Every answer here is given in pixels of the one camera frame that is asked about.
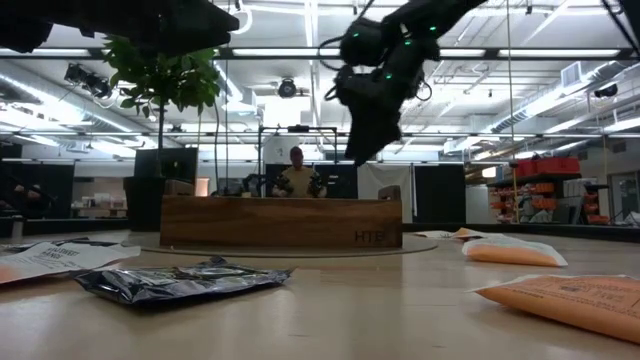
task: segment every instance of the tabletop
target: tabletop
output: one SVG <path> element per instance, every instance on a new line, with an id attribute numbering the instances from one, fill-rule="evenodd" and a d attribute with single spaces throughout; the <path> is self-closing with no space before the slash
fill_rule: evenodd
<path id="1" fill-rule="evenodd" d="M 89 234 L 121 241 L 128 232 Z M 514 235 L 554 246 L 567 268 L 464 259 L 462 244 L 335 259 L 229 258 L 297 266 L 285 286 L 161 312 L 139 312 L 72 280 L 3 286 L 7 360 L 116 359 L 639 359 L 640 345 L 510 310 L 466 290 L 527 274 L 640 276 L 640 245 Z M 57 235 L 48 238 L 71 238 Z M 123 266 L 188 265 L 203 257 L 143 252 Z"/>

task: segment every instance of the tree trunk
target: tree trunk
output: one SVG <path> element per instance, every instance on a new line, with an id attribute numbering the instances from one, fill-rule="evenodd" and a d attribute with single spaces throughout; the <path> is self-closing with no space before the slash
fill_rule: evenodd
<path id="1" fill-rule="evenodd" d="M 160 98 L 160 116 L 158 117 L 158 152 L 156 154 L 156 176 L 162 176 L 162 140 L 164 138 L 164 99 Z"/>

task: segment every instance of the ceiling light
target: ceiling light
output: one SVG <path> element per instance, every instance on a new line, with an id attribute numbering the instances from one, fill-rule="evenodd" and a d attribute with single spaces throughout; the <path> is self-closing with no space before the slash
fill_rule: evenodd
<path id="1" fill-rule="evenodd" d="M 542 155 L 546 152 L 548 152 L 548 150 L 524 151 L 516 154 L 516 159 L 529 159 L 534 155 Z"/>
<path id="2" fill-rule="evenodd" d="M 620 54 L 619 49 L 511 49 L 500 50 L 499 57 L 614 57 Z"/>
<path id="3" fill-rule="evenodd" d="M 544 138 L 559 138 L 559 139 L 595 139 L 602 137 L 602 135 L 598 134 L 544 134 L 542 135 Z"/>
<path id="4" fill-rule="evenodd" d="M 578 124 L 580 124 L 581 121 L 574 119 L 574 120 L 569 120 L 569 121 L 565 121 L 561 124 L 558 124 L 552 128 L 549 128 L 545 131 L 546 134 L 551 134 L 551 133 L 555 133 L 555 132 L 559 132 L 559 131 L 563 131 L 563 130 L 567 130 L 573 126 L 576 126 Z"/>
<path id="5" fill-rule="evenodd" d="M 0 49 L 0 56 L 50 56 L 50 57 L 90 57 L 87 49 L 34 49 L 31 53 L 20 53 L 10 49 Z"/>
<path id="6" fill-rule="evenodd" d="M 484 49 L 441 49 L 442 57 L 483 57 L 486 53 Z"/>
<path id="7" fill-rule="evenodd" d="M 318 55 L 315 48 L 263 48 L 263 49 L 233 49 L 234 56 L 299 56 L 314 57 Z M 321 56 L 338 56 L 337 48 L 321 49 Z"/>
<path id="8" fill-rule="evenodd" d="M 102 142 L 102 141 L 94 142 L 92 145 L 95 149 L 105 152 L 107 154 L 117 155 L 121 157 L 136 156 L 135 150 L 131 150 L 121 145 L 116 145 L 116 144 Z"/>
<path id="9" fill-rule="evenodd" d="M 495 168 L 495 166 L 482 170 L 482 177 L 485 178 L 485 179 L 490 179 L 490 178 L 496 177 L 496 168 Z"/>
<path id="10" fill-rule="evenodd" d="M 578 146 L 578 145 L 582 145 L 584 143 L 586 143 L 586 140 L 583 141 L 577 141 L 571 144 L 567 144 L 567 145 L 563 145 L 560 146 L 559 148 L 557 148 L 555 151 L 565 151 L 565 150 L 569 150 L 569 149 L 573 149 L 574 147 Z"/>
<path id="11" fill-rule="evenodd" d="M 611 134 L 612 139 L 640 139 L 640 134 Z"/>
<path id="12" fill-rule="evenodd" d="M 257 108 L 253 105 L 245 104 L 243 102 L 229 102 L 228 104 L 222 105 L 222 110 L 229 112 L 239 112 L 239 113 L 255 113 Z"/>
<path id="13" fill-rule="evenodd" d="M 42 144 L 42 145 L 59 146 L 59 144 L 57 142 L 55 142 L 55 141 L 53 141 L 53 140 L 51 140 L 49 138 L 38 136 L 38 135 L 31 135 L 30 137 L 15 135 L 14 137 L 17 138 L 17 139 L 31 141 L 31 142 Z"/>
<path id="14" fill-rule="evenodd" d="M 630 120 L 618 121 L 613 125 L 609 125 L 606 128 L 604 128 L 604 132 L 611 133 L 611 132 L 631 129 L 638 126 L 640 126 L 640 118 L 634 118 Z"/>

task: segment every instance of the person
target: person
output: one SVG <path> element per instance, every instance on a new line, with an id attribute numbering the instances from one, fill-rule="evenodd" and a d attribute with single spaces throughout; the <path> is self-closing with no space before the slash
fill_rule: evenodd
<path id="1" fill-rule="evenodd" d="M 289 151 L 291 167 L 280 174 L 272 194 L 276 197 L 289 198 L 323 198 L 327 196 L 327 188 L 322 186 L 320 176 L 302 165 L 304 155 L 302 149 L 294 146 Z"/>

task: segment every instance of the orange packet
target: orange packet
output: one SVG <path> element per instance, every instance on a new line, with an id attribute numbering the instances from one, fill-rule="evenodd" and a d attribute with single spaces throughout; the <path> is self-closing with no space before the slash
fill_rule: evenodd
<path id="1" fill-rule="evenodd" d="M 640 344 L 640 280 L 529 275 L 472 290 L 502 305 Z"/>
<path id="2" fill-rule="evenodd" d="M 474 261 L 535 266 L 567 266 L 567 261 L 553 247 L 507 236 L 471 240 L 462 253 Z"/>

